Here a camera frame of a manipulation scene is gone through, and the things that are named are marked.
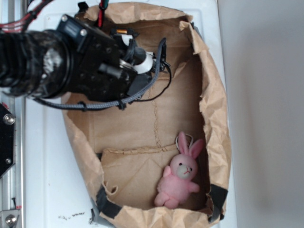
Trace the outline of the black taped robot arm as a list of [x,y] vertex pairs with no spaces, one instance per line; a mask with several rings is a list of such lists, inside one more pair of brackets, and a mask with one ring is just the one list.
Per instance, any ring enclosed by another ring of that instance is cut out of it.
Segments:
[[0,35],[0,86],[10,96],[121,99],[137,76],[121,61],[113,38],[68,15],[55,30]]

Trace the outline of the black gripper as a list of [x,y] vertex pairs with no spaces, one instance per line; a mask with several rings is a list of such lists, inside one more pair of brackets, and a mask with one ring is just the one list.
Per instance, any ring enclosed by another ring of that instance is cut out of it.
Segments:
[[116,41],[100,29],[63,15],[56,31],[69,53],[64,91],[85,95],[91,101],[126,98],[137,72],[120,64]]

